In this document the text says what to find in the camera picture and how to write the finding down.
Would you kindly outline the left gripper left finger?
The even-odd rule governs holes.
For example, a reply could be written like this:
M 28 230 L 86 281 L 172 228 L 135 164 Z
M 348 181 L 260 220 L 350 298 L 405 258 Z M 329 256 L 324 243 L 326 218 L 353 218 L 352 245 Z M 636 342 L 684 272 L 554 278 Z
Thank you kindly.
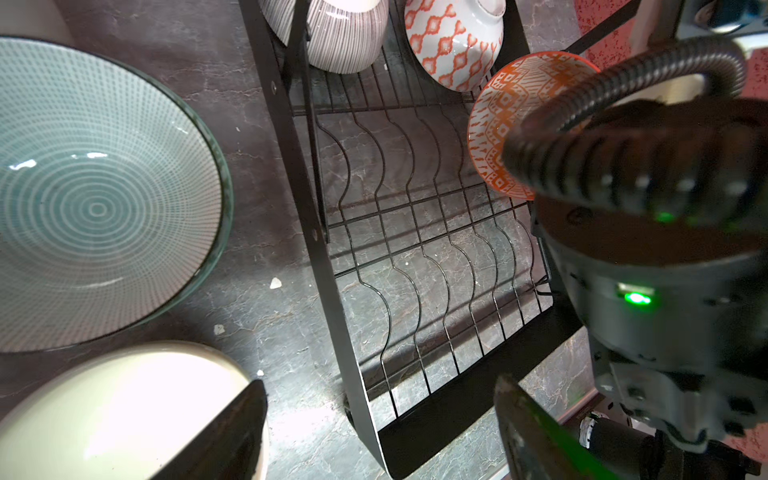
M 254 380 L 155 475 L 162 479 L 264 479 L 268 401 Z

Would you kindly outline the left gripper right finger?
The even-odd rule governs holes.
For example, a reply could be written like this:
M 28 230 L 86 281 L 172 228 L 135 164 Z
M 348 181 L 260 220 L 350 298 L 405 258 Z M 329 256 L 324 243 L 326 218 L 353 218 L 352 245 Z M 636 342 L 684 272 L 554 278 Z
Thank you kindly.
M 498 377 L 494 409 L 513 479 L 615 479 L 508 375 Z

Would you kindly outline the white bottom bowl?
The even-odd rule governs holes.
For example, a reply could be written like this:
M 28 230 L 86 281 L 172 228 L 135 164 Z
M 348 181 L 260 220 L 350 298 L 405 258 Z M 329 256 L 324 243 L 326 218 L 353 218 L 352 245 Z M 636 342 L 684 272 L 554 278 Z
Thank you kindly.
M 149 479 L 250 380 L 181 341 L 111 352 L 50 380 L 1 421 L 4 479 Z

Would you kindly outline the teal line pattern bowl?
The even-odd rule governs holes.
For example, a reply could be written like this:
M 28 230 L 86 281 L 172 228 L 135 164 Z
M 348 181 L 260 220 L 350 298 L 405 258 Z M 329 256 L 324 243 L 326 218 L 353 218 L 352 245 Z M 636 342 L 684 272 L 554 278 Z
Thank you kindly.
M 233 223 L 225 156 L 196 112 L 120 62 L 1 40 L 1 350 L 149 321 L 214 269 Z

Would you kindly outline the orange pattern bowl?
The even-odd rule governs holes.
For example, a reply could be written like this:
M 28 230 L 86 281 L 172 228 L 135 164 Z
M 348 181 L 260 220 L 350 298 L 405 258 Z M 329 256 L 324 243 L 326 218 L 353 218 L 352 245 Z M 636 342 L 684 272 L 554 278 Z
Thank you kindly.
M 532 200 L 534 192 L 501 160 L 506 135 L 529 112 L 599 71 L 591 61 L 563 51 L 529 54 L 499 70 L 475 101 L 467 127 L 469 155 L 482 180 L 514 200 Z

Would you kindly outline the blue triangle pattern bowl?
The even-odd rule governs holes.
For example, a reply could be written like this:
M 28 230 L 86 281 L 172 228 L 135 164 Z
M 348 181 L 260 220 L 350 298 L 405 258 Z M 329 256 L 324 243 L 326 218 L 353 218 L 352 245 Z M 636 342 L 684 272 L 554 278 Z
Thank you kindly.
M 425 72 L 460 93 L 480 86 L 504 39 L 504 0 L 408 0 L 404 26 Z

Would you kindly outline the pink striped bowl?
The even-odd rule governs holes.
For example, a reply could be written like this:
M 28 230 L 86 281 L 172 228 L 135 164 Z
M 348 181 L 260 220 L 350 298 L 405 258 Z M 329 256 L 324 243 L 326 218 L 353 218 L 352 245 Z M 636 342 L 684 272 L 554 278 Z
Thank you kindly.
M 310 66 L 347 75 L 372 65 L 389 21 L 387 1 L 278 1 L 259 3 L 273 33 L 285 47 L 286 60 L 297 56 L 291 45 L 301 30 Z

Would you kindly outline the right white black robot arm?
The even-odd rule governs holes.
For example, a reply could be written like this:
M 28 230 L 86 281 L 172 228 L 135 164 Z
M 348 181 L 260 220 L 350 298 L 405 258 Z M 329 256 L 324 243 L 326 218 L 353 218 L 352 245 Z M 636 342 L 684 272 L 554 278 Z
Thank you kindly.
M 536 195 L 556 311 L 584 325 L 626 420 L 576 431 L 508 376 L 494 406 L 515 479 L 763 478 L 733 447 L 767 423 L 767 104 L 742 92 L 763 1 L 650 1 L 641 52 L 504 137 Z

